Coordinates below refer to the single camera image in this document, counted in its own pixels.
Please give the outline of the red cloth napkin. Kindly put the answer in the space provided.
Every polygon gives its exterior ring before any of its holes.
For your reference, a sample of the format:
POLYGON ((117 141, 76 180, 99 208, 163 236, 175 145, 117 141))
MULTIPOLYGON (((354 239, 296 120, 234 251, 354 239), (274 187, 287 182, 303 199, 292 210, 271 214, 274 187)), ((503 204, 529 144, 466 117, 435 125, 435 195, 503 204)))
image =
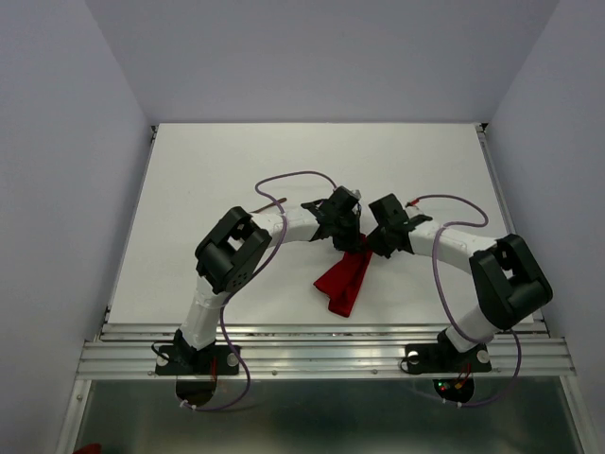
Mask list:
POLYGON ((373 252, 367 238, 361 235, 361 251, 346 252, 341 260, 314 282, 316 290, 324 294, 328 310, 343 318, 349 318, 361 290, 373 252))

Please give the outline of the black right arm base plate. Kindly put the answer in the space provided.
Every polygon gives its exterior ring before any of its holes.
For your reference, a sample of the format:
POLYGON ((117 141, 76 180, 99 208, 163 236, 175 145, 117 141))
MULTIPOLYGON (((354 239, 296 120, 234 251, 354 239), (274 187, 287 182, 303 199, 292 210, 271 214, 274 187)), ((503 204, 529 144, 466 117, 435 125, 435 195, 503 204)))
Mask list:
POLYGON ((409 344, 399 361, 399 368, 409 375, 488 373, 492 370, 485 344, 460 353, 445 342, 409 344))

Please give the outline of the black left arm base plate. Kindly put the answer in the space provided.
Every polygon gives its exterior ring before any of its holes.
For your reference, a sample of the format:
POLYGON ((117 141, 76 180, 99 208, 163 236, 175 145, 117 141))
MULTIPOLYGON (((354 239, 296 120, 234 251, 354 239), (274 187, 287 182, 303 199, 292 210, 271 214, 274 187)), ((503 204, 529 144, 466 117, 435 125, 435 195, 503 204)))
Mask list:
POLYGON ((155 374, 159 376, 233 376, 238 375, 240 362, 227 345, 211 344, 189 355, 172 343, 151 345, 156 355, 155 374))

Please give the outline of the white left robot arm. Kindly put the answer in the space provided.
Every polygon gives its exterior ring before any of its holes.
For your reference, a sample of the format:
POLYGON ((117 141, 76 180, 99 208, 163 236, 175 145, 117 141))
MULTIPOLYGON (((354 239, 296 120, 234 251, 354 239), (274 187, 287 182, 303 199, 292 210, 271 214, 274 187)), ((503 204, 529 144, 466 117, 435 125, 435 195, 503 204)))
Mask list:
POLYGON ((339 186, 330 197, 276 213, 230 209, 195 250, 198 274, 192 305, 176 331, 178 362, 191 373, 210 361, 208 348, 216 341, 222 308, 267 264, 265 252, 275 256, 286 243, 331 239, 344 255, 314 285, 329 298, 337 315, 351 314, 372 258, 360 232, 360 194, 339 186))

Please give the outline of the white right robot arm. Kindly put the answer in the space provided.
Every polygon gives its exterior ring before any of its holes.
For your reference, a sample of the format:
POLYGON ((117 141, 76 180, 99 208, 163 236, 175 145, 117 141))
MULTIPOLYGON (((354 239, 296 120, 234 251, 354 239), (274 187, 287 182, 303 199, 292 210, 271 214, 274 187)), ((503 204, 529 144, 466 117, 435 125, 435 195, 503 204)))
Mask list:
POLYGON ((377 223, 368 236, 370 249, 389 258, 394 252, 431 259, 441 306, 450 326, 445 340, 435 346, 435 358, 446 369, 456 369, 469 350, 492 340, 553 299, 553 289, 527 243, 517 234, 501 238, 462 232, 462 227, 483 228, 489 223, 484 210, 462 197, 448 198, 474 208, 480 222, 449 221, 443 224, 425 214, 418 202, 427 195, 401 204, 389 194, 370 204, 377 223), (440 262, 468 273, 474 282, 477 304, 463 317, 453 316, 446 302, 439 274, 440 262))

